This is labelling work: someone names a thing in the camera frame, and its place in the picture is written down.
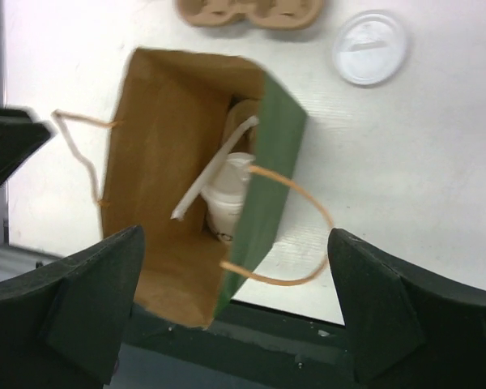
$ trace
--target cardboard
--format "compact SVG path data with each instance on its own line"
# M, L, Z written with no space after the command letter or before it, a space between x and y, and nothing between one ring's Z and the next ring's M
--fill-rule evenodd
M177 10L189 24L220 27L247 18L261 28L297 30L320 15L325 0L177 0Z
M243 100L234 105L227 114L224 132L221 136L220 145L227 142L234 130L251 116L258 116L259 102L257 100ZM232 152L248 152L254 154L256 142L256 129L248 130L245 135L236 143Z
M224 274L220 260L229 255L231 262L253 270L264 259L288 194L279 183L252 178L230 253L206 228L207 205L201 197L183 221L170 220L230 133L228 111L243 100L258 106L260 124L249 134L255 138L256 165L291 177L306 113L248 60L137 49L117 107L115 120L121 124L110 138L103 234L133 224L144 227L146 255L135 301L188 327L207 327L245 281ZM229 119L236 126L240 118ZM243 142L240 147L250 147Z

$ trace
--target paper bag handle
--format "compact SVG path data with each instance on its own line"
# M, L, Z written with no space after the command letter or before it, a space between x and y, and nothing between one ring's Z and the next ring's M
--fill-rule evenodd
M92 124L94 126L105 127L105 128L113 128L119 124L119 122L103 122L101 120L90 118L88 116L79 115L76 113L68 113L65 111L61 111L59 109L55 110L52 114L54 121L58 124L60 131L62 132L63 138L70 149L70 152L78 160L85 168L87 168L88 175L90 177L90 183L92 184L92 197L97 205L101 207L108 206L108 203L103 201L103 199L99 195L99 180L97 178L97 171L93 163L84 156L77 146L75 145L70 132L65 124L64 119L74 120L77 122L85 122L88 124ZM290 188L294 189L296 192L304 196L308 201L310 201L322 214L324 220L326 221L328 228L330 231L334 228L335 223L333 218L331 217L330 213L320 204L306 189L302 186L296 184L294 181L282 176L281 174L274 172L269 169L264 169L260 166L252 165L249 167L249 170L253 174L257 174L276 182L279 182L285 186L289 186ZM315 280L317 277L321 275L324 269L329 265L329 261L327 260L327 255L324 256L320 264L306 277L300 278L298 280L278 280L276 278L270 278L265 276L260 276L259 274L255 274L244 267L236 265L235 263L230 263L229 261L222 260L220 262L220 266L227 271L232 271L234 273L239 274L240 276L244 276L246 278L250 278L251 280L256 280L259 282L264 282L265 284L271 285L278 285L278 286L297 286L302 285L310 282L311 280Z
M92 185L92 198L100 207L107 207L108 202L104 201L99 195L99 179L97 178L97 171L94 164L84 156L75 145L68 127L66 126L65 119L74 120L76 122L84 122L91 124L93 126L104 127L104 128L114 128L119 122L103 122L102 120L90 118L89 116L79 115L77 113L69 113L56 109L52 112L52 117L54 121L58 124L59 130L61 131L66 145L70 149L72 156L79 161L85 168L87 168L88 176L90 177L90 183Z
M280 182L281 184L285 186L289 186L290 188L294 189L296 192L298 192L299 194L304 196L308 201L310 201L318 209L319 212L321 212L330 231L334 228L335 223L330 213L302 186L296 184L294 181L290 180L289 178L286 178L285 176L280 175L277 172L274 172L269 169L264 169L260 166L252 165L249 167L249 170L253 174L270 178L271 180ZM230 263L229 261L224 260L221 261L220 263L220 266L227 271L232 271L234 273L239 274L240 276L250 278L251 280L256 280L259 282L264 282L265 284L278 285L278 286L297 286L297 285L306 284L311 280L315 280L317 277L319 277L328 265L329 265L329 261L327 259L327 255L325 255L322 261L320 262L320 264L315 268L315 270L312 271L306 277L300 278L298 280L278 280L276 278L260 276L259 274L253 273L245 269L244 267L241 267L234 263Z

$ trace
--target white straw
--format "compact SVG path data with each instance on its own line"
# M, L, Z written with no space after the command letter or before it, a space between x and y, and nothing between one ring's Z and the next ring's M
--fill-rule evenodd
M198 178L194 180L193 185L181 198L178 205L175 207L171 214L171 219L182 220L185 213L189 209L193 201L198 197L202 188L212 179L212 176L216 174L221 165L227 160L227 156L236 145L237 141L243 136L243 134L250 128L256 126L259 123L259 119L255 116L251 116L242 122L236 130L230 135L227 142L221 147L221 149L214 155L212 160L207 164L205 169L200 173Z

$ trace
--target white plastic lid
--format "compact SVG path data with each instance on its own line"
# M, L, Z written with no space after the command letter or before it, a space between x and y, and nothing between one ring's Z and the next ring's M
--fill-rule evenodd
M229 154L220 171L202 188L207 202L242 205L250 180L248 166L255 157L246 152Z
M350 83L374 85L399 70L407 48L407 34L393 16L367 11L342 26L333 46L333 63Z

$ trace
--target green paper bag side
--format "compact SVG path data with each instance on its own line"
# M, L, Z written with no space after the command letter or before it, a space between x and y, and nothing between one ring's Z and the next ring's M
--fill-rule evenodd
M307 117L299 103L266 75L265 94L259 107L255 164L292 178ZM231 246L232 263L253 271L264 260L274 245L287 197L286 186L265 177L252 177ZM245 280L236 273L225 272L215 317Z

